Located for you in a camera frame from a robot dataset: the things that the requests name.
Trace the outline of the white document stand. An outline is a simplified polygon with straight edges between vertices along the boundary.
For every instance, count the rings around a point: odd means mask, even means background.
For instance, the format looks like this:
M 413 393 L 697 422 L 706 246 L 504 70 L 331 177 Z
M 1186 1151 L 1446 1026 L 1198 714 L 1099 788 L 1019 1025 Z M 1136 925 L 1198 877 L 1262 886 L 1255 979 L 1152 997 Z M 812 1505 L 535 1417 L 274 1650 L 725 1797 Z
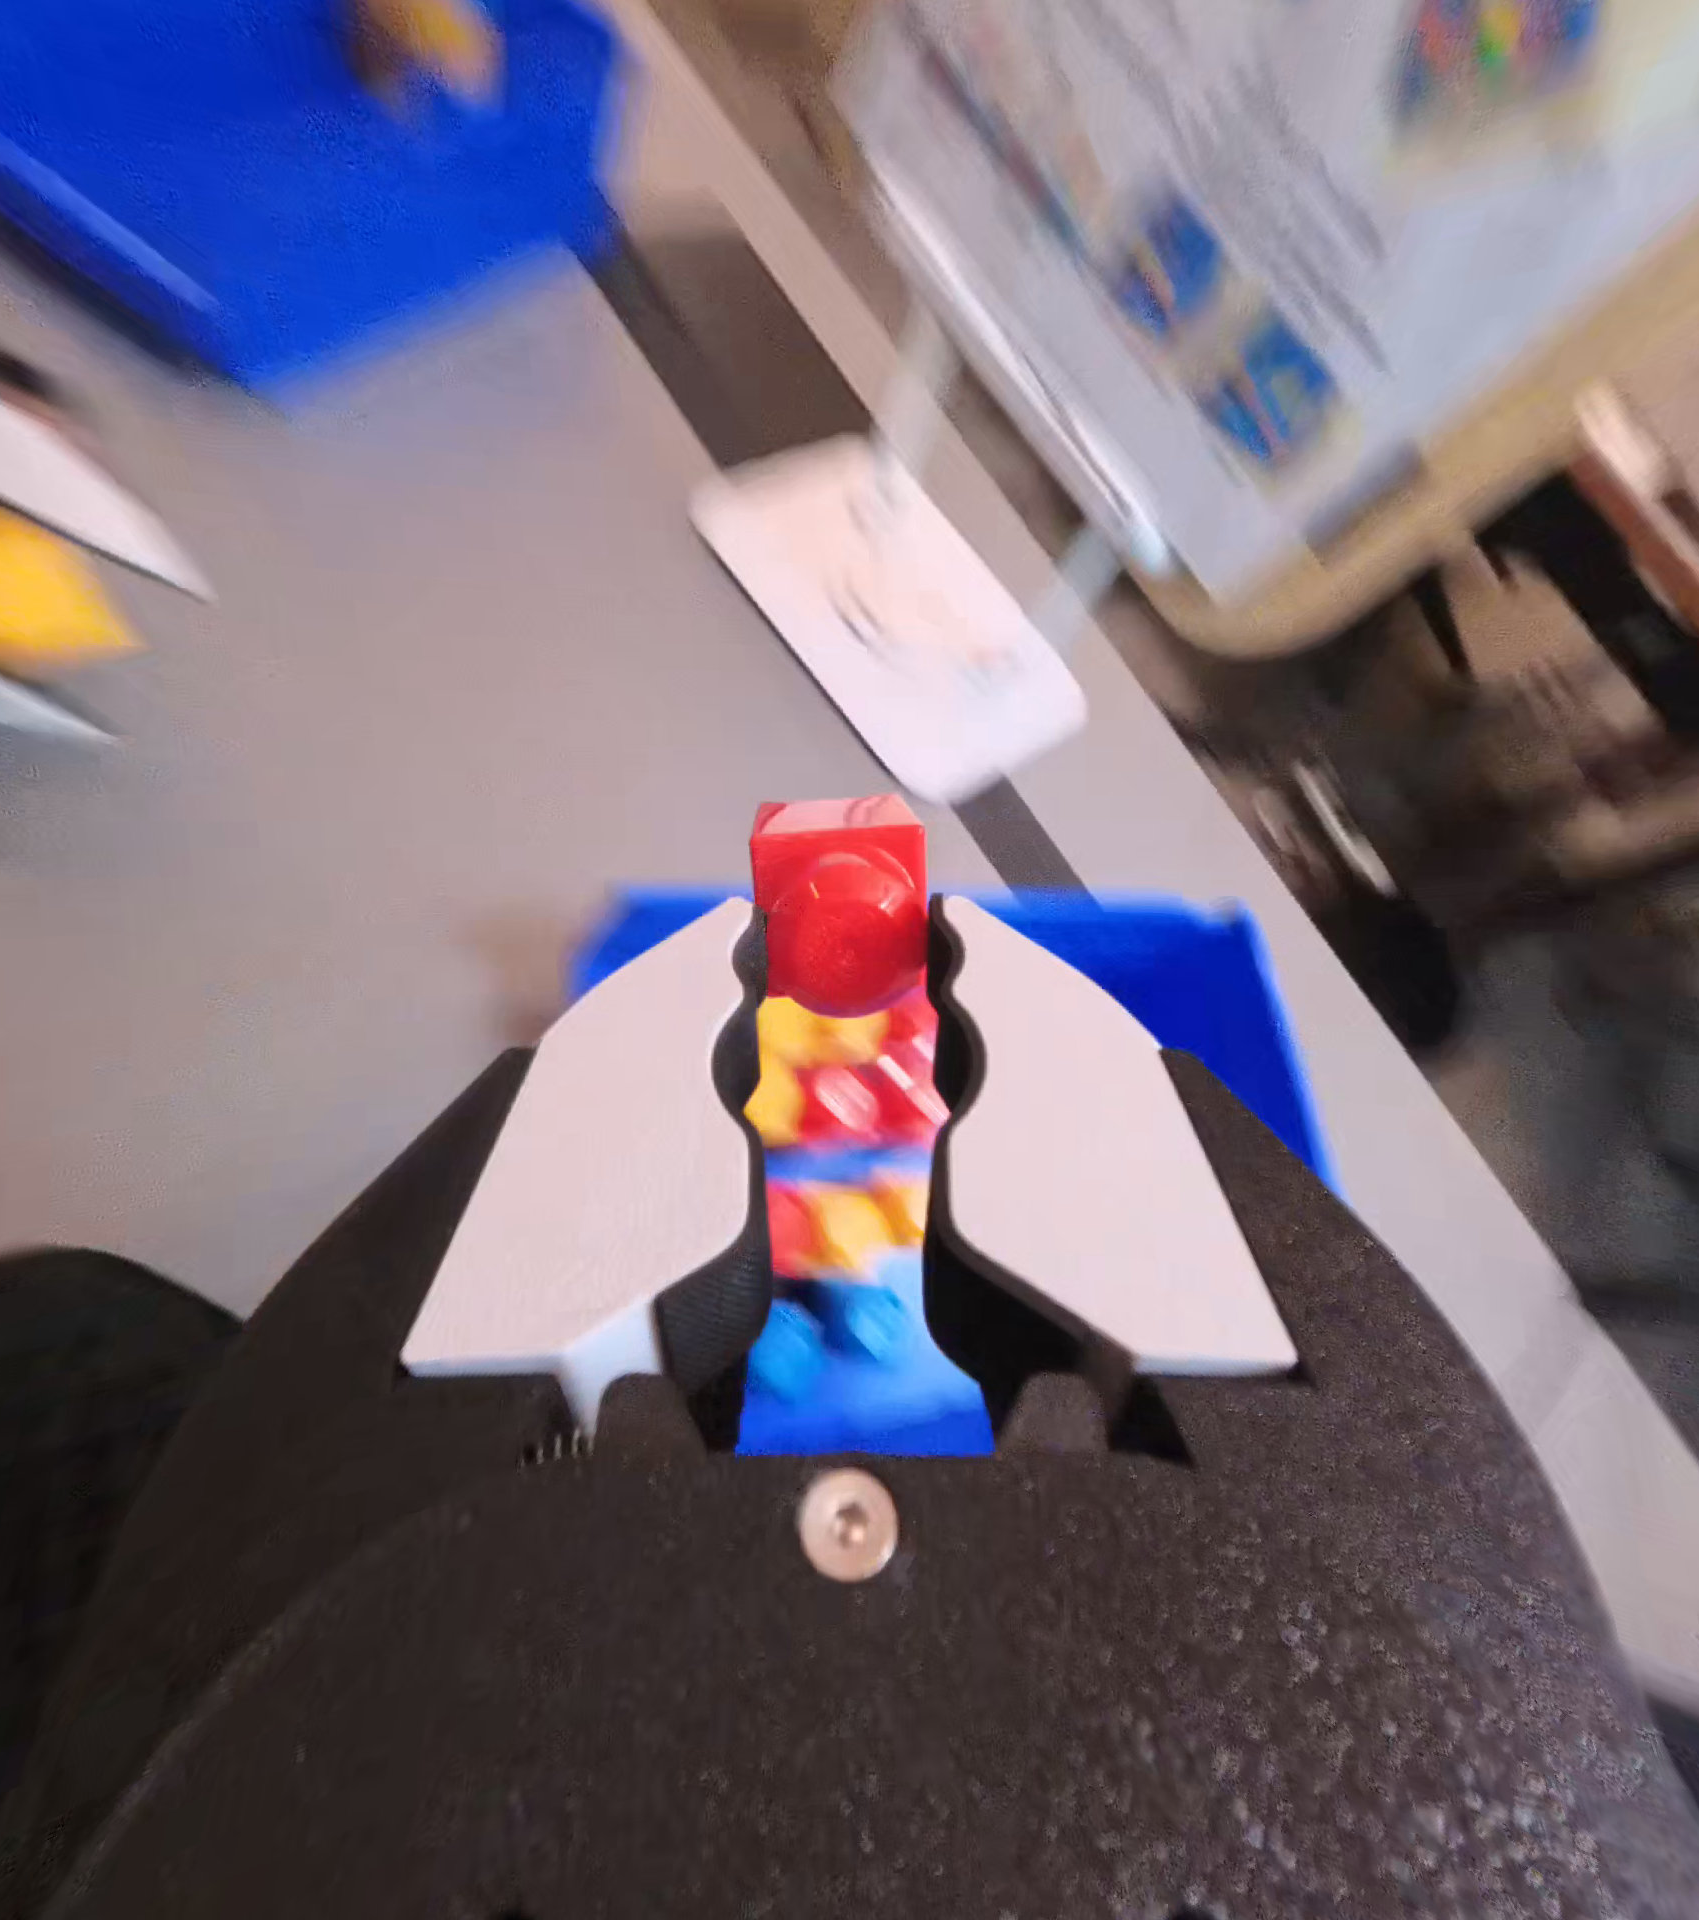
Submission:
M 1413 444 L 1376 500 L 1306 536 L 1302 561 L 1262 590 L 1220 602 L 1182 573 L 1149 573 L 1091 512 L 1072 444 L 892 248 L 866 163 L 863 178 L 909 298 L 872 429 L 720 471 L 693 492 L 692 518 L 891 778 L 925 803 L 968 803 L 1082 728 L 1065 650 L 1119 573 L 1142 590 L 1167 583 L 1164 613 L 1226 650 L 1289 655 L 1329 637 L 1433 573 L 1533 479 L 1569 467 L 1585 392 L 1699 327 L 1694 210 L 1446 431 Z

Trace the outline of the pile of mega blocks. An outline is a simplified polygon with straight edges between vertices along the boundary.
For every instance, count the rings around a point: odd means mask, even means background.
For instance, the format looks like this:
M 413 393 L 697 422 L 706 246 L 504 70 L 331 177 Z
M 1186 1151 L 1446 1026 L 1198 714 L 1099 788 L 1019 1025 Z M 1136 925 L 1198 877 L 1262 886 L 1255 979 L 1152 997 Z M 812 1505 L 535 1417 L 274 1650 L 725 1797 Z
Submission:
M 743 1388 L 738 1452 L 991 1452 L 982 1388 L 933 1345 L 925 1238 L 936 1013 L 912 983 L 866 1018 L 758 1009 L 745 1117 L 766 1151 L 773 1304 Z

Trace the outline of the printed instruction sheet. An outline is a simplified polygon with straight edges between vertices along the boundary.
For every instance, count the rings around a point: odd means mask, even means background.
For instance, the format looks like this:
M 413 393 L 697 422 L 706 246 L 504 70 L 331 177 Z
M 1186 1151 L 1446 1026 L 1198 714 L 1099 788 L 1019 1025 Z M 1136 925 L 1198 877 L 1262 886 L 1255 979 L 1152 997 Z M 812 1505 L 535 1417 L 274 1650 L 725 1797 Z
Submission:
M 1239 600 L 1699 210 L 1699 4 L 872 4 L 892 248 Z

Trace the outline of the blue plastic bin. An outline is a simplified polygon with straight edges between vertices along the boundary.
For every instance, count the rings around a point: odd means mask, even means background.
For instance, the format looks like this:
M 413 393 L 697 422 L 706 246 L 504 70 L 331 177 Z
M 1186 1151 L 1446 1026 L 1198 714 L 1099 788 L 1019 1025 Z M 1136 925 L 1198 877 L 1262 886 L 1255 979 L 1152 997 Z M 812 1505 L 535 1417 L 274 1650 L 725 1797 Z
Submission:
M 1262 931 L 1236 909 L 1203 913 L 1164 897 L 991 897 L 1004 923 L 1052 951 L 1110 989 L 1152 1042 L 1192 1053 L 1236 1101 L 1255 1111 L 1312 1171 L 1331 1177 L 1317 1139 L 1309 1078 L 1282 995 L 1267 971 Z M 1176 1440 L 1164 1400 L 1136 1399 L 1119 1357 L 1088 1340 L 1038 1323 L 1027 1307 L 976 1278 L 954 1275 L 936 1288 L 958 1331 L 958 1357 L 933 1345 L 982 1388 L 991 1448 L 994 1414 L 1008 1412 L 1019 1371 L 1085 1371 L 1115 1406 L 1113 1444 L 1173 1455 Z M 738 1452 L 743 1388 L 718 1400 L 692 1400 L 716 1448 Z
M 241 386 L 354 357 L 610 225 L 610 20 L 489 18 L 503 100 L 426 92 L 390 114 L 340 4 L 0 4 L 0 223 Z

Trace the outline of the red mega block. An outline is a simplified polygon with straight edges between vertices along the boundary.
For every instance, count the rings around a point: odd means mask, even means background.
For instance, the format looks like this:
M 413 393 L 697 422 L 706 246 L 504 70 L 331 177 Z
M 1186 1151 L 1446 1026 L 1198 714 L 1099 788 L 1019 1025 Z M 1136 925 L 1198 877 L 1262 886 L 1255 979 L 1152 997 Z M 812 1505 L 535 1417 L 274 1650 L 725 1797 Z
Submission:
M 861 1020 L 926 974 L 926 828 L 900 795 L 761 803 L 749 837 L 766 997 Z

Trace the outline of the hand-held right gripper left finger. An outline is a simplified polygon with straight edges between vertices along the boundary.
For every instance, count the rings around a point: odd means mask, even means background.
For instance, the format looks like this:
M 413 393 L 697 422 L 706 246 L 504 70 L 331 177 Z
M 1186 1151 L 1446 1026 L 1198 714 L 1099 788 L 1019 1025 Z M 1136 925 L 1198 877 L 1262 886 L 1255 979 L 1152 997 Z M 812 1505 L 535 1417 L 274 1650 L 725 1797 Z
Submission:
M 656 1373 L 738 1391 L 766 1326 L 758 915 L 720 897 L 586 986 L 522 1070 L 403 1334 L 411 1379 L 550 1379 L 592 1427 Z

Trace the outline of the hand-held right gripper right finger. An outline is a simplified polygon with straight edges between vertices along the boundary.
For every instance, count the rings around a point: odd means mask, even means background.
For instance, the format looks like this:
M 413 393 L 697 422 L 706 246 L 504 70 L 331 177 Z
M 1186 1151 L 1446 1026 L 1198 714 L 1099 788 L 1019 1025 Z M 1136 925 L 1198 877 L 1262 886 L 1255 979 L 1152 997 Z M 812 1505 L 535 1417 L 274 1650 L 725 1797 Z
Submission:
M 1038 1323 L 1147 1379 L 1283 1379 L 1294 1338 L 1164 1047 L 968 897 L 933 903 L 942 1038 L 968 1078 L 933 1141 L 929 1239 Z

